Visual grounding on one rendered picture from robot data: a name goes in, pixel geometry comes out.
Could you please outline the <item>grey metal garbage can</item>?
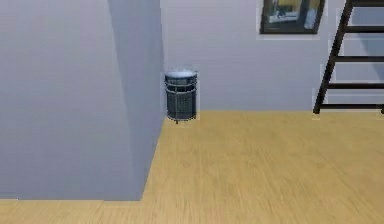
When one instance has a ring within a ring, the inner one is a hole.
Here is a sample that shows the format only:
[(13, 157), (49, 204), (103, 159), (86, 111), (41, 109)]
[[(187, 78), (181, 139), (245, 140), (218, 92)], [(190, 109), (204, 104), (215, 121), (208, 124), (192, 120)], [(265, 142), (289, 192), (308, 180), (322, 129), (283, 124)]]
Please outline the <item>grey metal garbage can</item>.
[(166, 115), (176, 124), (195, 119), (197, 115), (196, 70), (172, 70), (164, 74)]

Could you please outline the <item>black framed wall picture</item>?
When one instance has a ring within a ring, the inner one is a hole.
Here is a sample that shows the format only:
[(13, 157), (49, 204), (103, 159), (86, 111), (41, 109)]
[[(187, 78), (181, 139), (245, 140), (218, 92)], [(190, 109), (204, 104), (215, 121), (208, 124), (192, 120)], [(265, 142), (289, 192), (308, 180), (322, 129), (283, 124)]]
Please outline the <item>black framed wall picture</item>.
[(263, 0), (261, 34), (317, 34), (325, 0)]

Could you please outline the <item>black ladder shelf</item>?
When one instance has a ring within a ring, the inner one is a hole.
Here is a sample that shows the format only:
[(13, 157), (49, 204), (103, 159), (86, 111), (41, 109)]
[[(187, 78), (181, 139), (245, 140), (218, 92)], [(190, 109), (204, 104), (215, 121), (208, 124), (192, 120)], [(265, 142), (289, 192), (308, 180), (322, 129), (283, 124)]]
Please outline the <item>black ladder shelf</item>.
[(324, 71), (313, 113), (319, 114), (322, 109), (376, 109), (384, 114), (384, 104), (325, 104), (328, 89), (384, 89), (384, 83), (332, 83), (331, 77), (337, 62), (347, 63), (384, 63), (384, 56), (341, 56), (340, 49), (346, 33), (384, 33), (384, 26), (349, 26), (349, 19), (355, 7), (384, 7), (384, 0), (345, 0), (340, 22), (334, 37), (332, 49)]

